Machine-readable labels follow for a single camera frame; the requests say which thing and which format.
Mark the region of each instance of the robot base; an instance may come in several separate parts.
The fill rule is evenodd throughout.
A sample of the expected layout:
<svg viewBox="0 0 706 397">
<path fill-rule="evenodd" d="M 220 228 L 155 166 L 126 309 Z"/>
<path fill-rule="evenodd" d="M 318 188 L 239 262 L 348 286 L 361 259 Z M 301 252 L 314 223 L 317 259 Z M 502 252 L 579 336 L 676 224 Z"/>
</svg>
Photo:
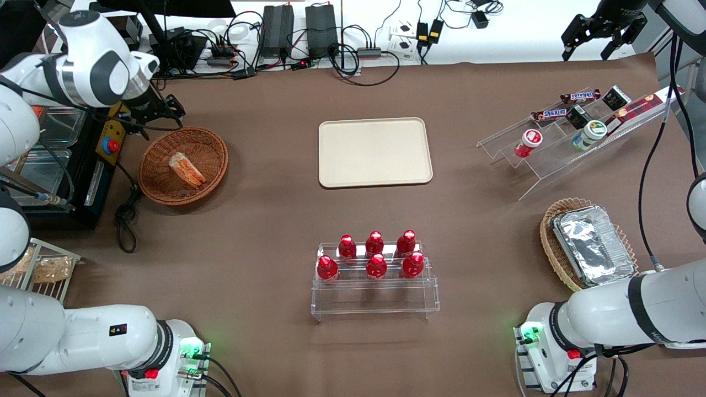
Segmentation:
<svg viewBox="0 0 706 397">
<path fill-rule="evenodd" d="M 204 353 L 204 343 L 196 337 L 191 326 L 182 320 L 167 320 L 174 341 L 167 363 L 159 370 L 156 379 L 134 379 L 127 376 L 130 397 L 189 397 L 194 383 L 192 379 L 177 376 L 180 369 L 198 369 L 198 360 L 183 357 L 185 353 Z"/>
<path fill-rule="evenodd" d="M 549 316 L 552 308 L 554 308 L 553 303 L 538 304 L 529 311 L 527 321 L 515 329 L 518 338 L 534 339 L 533 343 L 523 346 L 527 349 L 529 362 L 544 393 L 553 393 L 581 361 L 580 358 L 570 359 L 566 351 L 554 340 L 549 328 Z M 576 377 L 571 383 L 571 391 L 592 390 L 595 387 L 595 374 L 596 360 L 593 359 L 576 373 Z M 559 391 L 566 391 L 569 383 L 567 381 Z"/>
</svg>

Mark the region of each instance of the clear acrylic stand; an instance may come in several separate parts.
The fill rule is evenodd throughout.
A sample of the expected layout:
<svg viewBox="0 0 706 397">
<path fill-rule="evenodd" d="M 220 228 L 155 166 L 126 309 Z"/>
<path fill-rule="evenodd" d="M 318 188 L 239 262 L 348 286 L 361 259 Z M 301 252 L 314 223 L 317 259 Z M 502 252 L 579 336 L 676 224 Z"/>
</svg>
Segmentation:
<svg viewBox="0 0 706 397">
<path fill-rule="evenodd" d="M 428 319 L 439 311 L 436 275 L 421 242 L 424 270 L 417 278 L 400 278 L 402 259 L 395 258 L 396 242 L 385 242 L 383 255 L 388 271 L 382 280 L 368 280 L 365 243 L 357 242 L 357 259 L 338 256 L 338 243 L 319 245 L 311 287 L 311 314 L 321 321 L 325 314 L 424 313 Z M 316 273 L 318 257 L 328 255 L 338 263 L 338 280 L 321 280 Z"/>
<path fill-rule="evenodd" d="M 584 88 L 578 92 L 583 93 L 587 91 L 593 91 L 593 89 Z M 586 111 L 593 120 L 605 122 L 610 116 L 615 114 L 615 111 L 603 100 L 580 103 L 577 105 L 581 105 L 584 111 Z M 562 102 L 557 102 L 542 111 L 572 106 L 573 104 L 567 105 Z M 553 122 L 536 122 L 531 117 L 528 117 L 478 142 L 476 147 L 482 147 L 491 159 L 502 156 L 513 168 L 517 168 L 523 163 L 529 166 L 537 177 L 537 182 L 519 198 L 522 200 L 529 194 L 539 191 L 565 177 L 584 161 L 593 158 L 595 153 L 602 153 L 611 147 L 617 147 L 618 145 L 615 144 L 615 142 L 618 141 L 619 138 L 662 114 L 664 114 L 663 107 L 656 108 L 652 112 L 641 114 L 632 119 L 629 124 L 619 127 L 609 137 L 594 143 L 594 145 L 586 151 L 580 151 L 574 148 L 572 140 L 579 132 L 565 117 Z M 537 149 L 534 149 L 526 158 L 520 158 L 515 154 L 515 146 L 520 142 L 522 133 L 528 129 L 536 129 L 542 133 L 542 144 Z"/>
</svg>

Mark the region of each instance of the red emergency stop button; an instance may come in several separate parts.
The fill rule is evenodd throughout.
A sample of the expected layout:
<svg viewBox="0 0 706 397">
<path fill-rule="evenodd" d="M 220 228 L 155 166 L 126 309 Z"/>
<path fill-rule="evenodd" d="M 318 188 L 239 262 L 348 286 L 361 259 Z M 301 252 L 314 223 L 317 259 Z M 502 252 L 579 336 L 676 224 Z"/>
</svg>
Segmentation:
<svg viewBox="0 0 706 397">
<path fill-rule="evenodd" d="M 111 155 L 114 153 L 118 153 L 118 150 L 120 150 L 120 143 L 118 141 L 114 140 L 113 138 L 108 138 L 107 136 L 105 139 L 103 139 L 103 151 L 107 155 Z"/>
<path fill-rule="evenodd" d="M 157 375 L 160 374 L 160 371 L 156 368 L 150 368 L 147 371 L 145 371 L 145 378 L 147 379 L 156 379 Z"/>
</svg>

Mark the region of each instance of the metal rack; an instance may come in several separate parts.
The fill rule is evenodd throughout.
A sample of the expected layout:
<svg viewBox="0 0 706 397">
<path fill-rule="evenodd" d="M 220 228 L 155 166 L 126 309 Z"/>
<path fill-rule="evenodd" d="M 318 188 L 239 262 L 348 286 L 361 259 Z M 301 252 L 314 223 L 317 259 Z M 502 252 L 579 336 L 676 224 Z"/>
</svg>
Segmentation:
<svg viewBox="0 0 706 397">
<path fill-rule="evenodd" d="M 421 242 L 415 249 L 424 254 L 424 270 L 413 279 L 400 278 L 403 259 L 395 258 L 396 242 L 385 242 L 383 255 L 388 271 L 381 280 L 368 280 L 365 243 L 356 243 L 357 258 L 338 255 L 338 243 L 319 245 L 311 288 L 311 315 L 321 321 L 329 314 L 424 313 L 428 319 L 440 310 L 438 283 Z M 338 263 L 340 278 L 321 280 L 316 273 L 318 257 L 328 255 Z"/>
<path fill-rule="evenodd" d="M 64 304 L 64 298 L 68 290 L 68 283 L 71 281 L 71 276 L 73 275 L 73 269 L 76 267 L 81 257 L 73 252 L 66 251 L 48 242 L 34 238 L 30 240 L 28 249 L 32 249 L 33 253 L 27 271 L 15 271 L 11 273 L 12 270 L 10 270 L 4 273 L 5 276 L 0 274 L 0 285 L 53 297 L 58 300 L 59 303 Z M 61 280 L 54 283 L 36 282 L 35 276 L 37 275 L 37 269 L 41 266 L 42 261 L 65 257 L 69 260 L 69 267 L 67 269 L 68 275 L 65 278 L 61 278 Z"/>
</svg>

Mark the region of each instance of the black stand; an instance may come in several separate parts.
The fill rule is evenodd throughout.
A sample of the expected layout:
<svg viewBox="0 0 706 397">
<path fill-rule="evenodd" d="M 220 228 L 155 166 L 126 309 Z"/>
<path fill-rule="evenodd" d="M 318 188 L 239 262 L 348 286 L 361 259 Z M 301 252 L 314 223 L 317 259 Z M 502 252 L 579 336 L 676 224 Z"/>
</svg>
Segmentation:
<svg viewBox="0 0 706 397">
<path fill-rule="evenodd" d="M 165 32 L 145 0 L 133 1 L 152 31 L 150 47 L 152 47 L 155 56 L 160 59 L 161 69 L 167 72 L 172 69 L 193 69 L 201 57 L 201 52 L 206 48 L 208 38 L 202 35 L 193 35 L 186 32 L 184 28 L 175 28 Z"/>
</svg>

